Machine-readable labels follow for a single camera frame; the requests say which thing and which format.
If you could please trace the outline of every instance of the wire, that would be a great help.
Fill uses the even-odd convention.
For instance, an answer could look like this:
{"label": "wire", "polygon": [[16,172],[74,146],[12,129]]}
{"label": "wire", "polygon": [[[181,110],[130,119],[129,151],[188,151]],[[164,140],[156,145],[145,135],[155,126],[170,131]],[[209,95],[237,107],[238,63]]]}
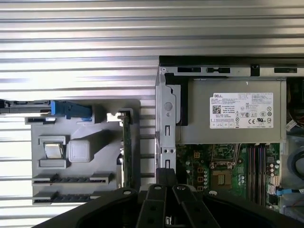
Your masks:
{"label": "wire", "polygon": [[300,202],[303,202],[304,201],[304,199],[299,199],[298,201],[296,201],[293,205],[291,205],[292,207],[294,207],[295,205],[297,205],[298,203],[300,203]]}
{"label": "wire", "polygon": [[298,169],[296,168],[296,162],[300,159],[304,158],[304,150],[300,151],[299,153],[297,153],[291,160],[291,170],[292,172],[300,179],[304,180],[304,176],[302,174],[300,174],[300,172],[298,171]]}

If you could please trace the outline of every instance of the motherboard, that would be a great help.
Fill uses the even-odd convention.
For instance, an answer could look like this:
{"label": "motherboard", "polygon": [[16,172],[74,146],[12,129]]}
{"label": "motherboard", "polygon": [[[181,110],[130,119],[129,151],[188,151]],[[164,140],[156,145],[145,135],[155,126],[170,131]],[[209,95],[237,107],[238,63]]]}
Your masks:
{"label": "motherboard", "polygon": [[224,189],[279,211],[280,144],[176,145],[177,173],[197,191]]}

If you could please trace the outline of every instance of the ribbed metal surface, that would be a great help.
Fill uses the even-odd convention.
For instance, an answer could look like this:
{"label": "ribbed metal surface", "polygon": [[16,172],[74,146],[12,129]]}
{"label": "ribbed metal surface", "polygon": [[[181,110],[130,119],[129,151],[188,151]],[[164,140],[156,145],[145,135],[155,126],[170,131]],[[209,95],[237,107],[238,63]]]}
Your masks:
{"label": "ribbed metal surface", "polygon": [[[302,54],[303,16],[302,0],[0,0],[0,98],[140,99],[149,173],[158,56]],[[0,227],[70,209],[31,205],[29,127],[0,129]]]}

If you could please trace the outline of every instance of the ram slot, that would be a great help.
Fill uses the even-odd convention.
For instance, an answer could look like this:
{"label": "ram slot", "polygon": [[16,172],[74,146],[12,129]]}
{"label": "ram slot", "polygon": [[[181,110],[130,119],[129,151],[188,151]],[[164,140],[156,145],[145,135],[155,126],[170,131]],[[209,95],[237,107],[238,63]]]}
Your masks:
{"label": "ram slot", "polygon": [[252,201],[257,203],[257,148],[252,147]]}
{"label": "ram slot", "polygon": [[265,184],[265,172],[266,172],[266,157],[265,157],[265,147],[260,146],[257,148],[258,155],[258,186],[257,186],[257,203],[261,206],[265,205],[265,194],[266,194],[266,184]]}
{"label": "ram slot", "polygon": [[247,199],[252,200],[252,149],[251,147],[247,148]]}
{"label": "ram slot", "polygon": [[267,172],[267,153],[265,145],[262,148],[263,170],[262,170],[262,206],[266,206],[266,172]]}

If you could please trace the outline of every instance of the white label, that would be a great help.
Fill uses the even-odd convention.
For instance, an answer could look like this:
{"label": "white label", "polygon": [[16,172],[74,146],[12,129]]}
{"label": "white label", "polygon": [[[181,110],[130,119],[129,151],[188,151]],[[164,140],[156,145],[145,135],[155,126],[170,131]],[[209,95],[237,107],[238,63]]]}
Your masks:
{"label": "white label", "polygon": [[294,120],[291,120],[287,125],[286,125],[286,130],[289,132],[293,127],[296,126],[296,122]]}
{"label": "white label", "polygon": [[273,128],[273,93],[214,93],[210,128]]}

